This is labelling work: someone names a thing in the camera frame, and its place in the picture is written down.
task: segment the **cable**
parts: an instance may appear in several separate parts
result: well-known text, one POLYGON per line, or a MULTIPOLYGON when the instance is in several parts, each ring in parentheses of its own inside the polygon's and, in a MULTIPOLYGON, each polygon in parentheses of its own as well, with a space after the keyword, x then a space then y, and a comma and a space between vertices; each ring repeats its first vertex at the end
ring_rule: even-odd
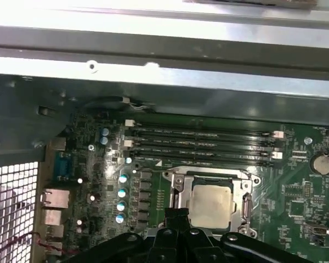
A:
POLYGON ((38 238, 37 238, 37 245, 39 245, 40 247, 44 247, 48 250, 57 250, 59 252, 61 252, 62 254, 77 254, 79 253, 78 251, 76 250, 68 250, 68 251, 65 251, 61 248, 58 248, 58 247, 55 247, 53 245, 49 245, 49 244, 44 244, 44 243, 41 243, 41 236, 38 232, 29 232, 29 233, 26 233, 20 237, 12 237, 12 240, 9 241, 6 245, 4 245, 1 249, 0 249, 0 253, 5 251, 6 249, 8 249, 9 247, 11 247, 12 245, 16 244, 17 242, 21 241, 22 239, 24 239, 25 237, 29 236, 29 235, 36 235, 38 238))
POLYGON ((136 106, 134 106, 133 104, 129 104, 130 105, 130 107, 132 107, 133 109, 135 109, 135 110, 144 110, 144 109, 146 109, 146 108, 149 108, 149 107, 147 107, 147 106, 145 106, 145 105, 143 105, 143 106, 139 106, 139 107, 136 107, 136 106))

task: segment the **green circuit board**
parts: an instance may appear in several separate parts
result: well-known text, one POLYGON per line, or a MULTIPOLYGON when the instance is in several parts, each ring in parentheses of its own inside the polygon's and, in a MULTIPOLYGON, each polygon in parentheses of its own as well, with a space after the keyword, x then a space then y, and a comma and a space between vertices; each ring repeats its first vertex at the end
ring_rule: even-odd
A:
POLYGON ((284 124, 237 119, 217 119, 193 116, 162 115, 156 113, 80 113, 75 117, 73 133, 66 152, 73 159, 73 178, 88 177, 90 182, 76 190, 73 216, 66 231, 68 247, 92 247, 99 242, 134 231, 145 233, 146 229, 157 227, 163 221, 164 209, 169 205, 171 182, 161 176, 162 171, 183 164, 225 169, 245 169, 258 175, 262 183, 253 191, 253 212, 251 226, 258 232, 258 239, 290 253, 297 254, 313 262, 329 262, 329 237, 315 239, 305 227, 306 222, 325 225, 329 228, 329 173, 320 174, 312 169, 310 162, 322 153, 329 157, 329 129, 299 124, 284 124), (151 123, 153 127, 184 127, 188 130, 220 129, 245 131, 281 131, 278 139, 282 158, 273 163, 261 164, 259 157, 235 155, 239 162, 188 161, 190 157, 176 159, 164 154, 164 150, 149 157, 150 153, 139 156, 123 156, 120 148, 126 140, 124 127, 126 119, 136 123, 151 123), (100 143, 100 130, 107 128, 108 142, 100 143), (133 171, 137 166, 152 171, 149 195, 148 218, 141 218, 137 225, 137 197, 140 179, 133 171), (119 177, 128 175, 128 181, 120 184, 119 177), (125 189, 127 205, 122 214, 124 222, 116 220, 121 198, 120 189, 125 189), (101 192, 98 203, 88 200, 91 192, 101 192), (92 221, 93 232, 76 232, 76 220, 88 217, 92 221))

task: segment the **red wire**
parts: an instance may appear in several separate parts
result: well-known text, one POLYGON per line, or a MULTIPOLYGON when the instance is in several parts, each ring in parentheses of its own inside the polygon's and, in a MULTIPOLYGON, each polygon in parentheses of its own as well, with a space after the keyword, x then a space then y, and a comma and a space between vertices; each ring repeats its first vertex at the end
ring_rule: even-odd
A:
POLYGON ((17 242, 21 241, 22 239, 24 239, 26 236, 29 236, 29 235, 36 235, 38 238, 37 238, 37 244, 41 247, 44 247, 48 250, 57 250, 63 254, 77 254, 78 251, 76 250, 68 250, 68 251, 65 251, 61 248, 57 248, 53 245, 48 245, 48 244, 44 244, 44 243, 41 243, 41 236, 38 232, 29 232, 29 233, 26 233, 20 237, 13 237, 11 241, 9 241, 6 245, 4 245, 1 249, 0 249, 0 253, 5 251, 6 249, 8 249, 9 247, 11 247, 12 245, 16 244, 17 242))

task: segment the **metal socket bracket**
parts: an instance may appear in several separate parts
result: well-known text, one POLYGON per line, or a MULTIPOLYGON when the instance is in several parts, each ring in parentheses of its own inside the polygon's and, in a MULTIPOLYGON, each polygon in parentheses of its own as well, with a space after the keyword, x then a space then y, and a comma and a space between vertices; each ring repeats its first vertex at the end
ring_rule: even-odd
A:
POLYGON ((45 189, 41 201, 45 207, 68 208, 69 196, 68 190, 45 189))
POLYGON ((188 207, 195 179, 228 180, 232 184, 232 200, 236 204, 235 210, 231 214, 229 231, 242 232, 251 237, 257 237, 257 232, 249 227, 253 205, 251 198, 247 197, 251 196, 253 188, 261 183, 260 177, 241 170, 187 166, 169 169, 163 172, 162 176, 172 183, 171 206, 176 208, 188 207))

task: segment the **screw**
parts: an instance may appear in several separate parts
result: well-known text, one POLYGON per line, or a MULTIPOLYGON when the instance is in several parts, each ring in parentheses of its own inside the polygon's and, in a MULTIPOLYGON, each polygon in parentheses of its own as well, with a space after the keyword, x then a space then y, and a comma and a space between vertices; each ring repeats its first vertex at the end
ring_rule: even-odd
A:
POLYGON ((87 66, 91 73, 96 73, 98 71, 98 63, 95 60, 87 61, 87 66))
POLYGON ((33 145, 34 145, 35 149, 38 149, 38 148, 41 148, 41 147, 44 146, 44 142, 43 141, 36 141, 36 142, 33 143, 33 145))
POLYGON ((229 236, 228 236, 228 239, 229 239, 230 241, 237 241, 237 236, 236 236, 236 235, 229 235, 229 236))
POLYGON ((137 236, 131 235, 130 237, 127 238, 127 241, 133 242, 133 241, 136 241, 137 239, 138 239, 137 236))
POLYGON ((192 234, 192 235, 197 235, 197 234, 199 234, 200 232, 199 232, 199 230, 198 229, 192 229, 192 230, 190 230, 190 234, 192 234))
POLYGON ((311 137, 306 137, 306 138, 303 140, 303 142, 304 142, 306 145, 310 145, 310 144, 313 142, 313 140, 312 140, 311 137))
POLYGON ((166 235, 166 236, 169 236, 169 235, 172 234, 172 230, 167 229, 167 230, 165 230, 165 231, 163 232, 163 234, 166 235))

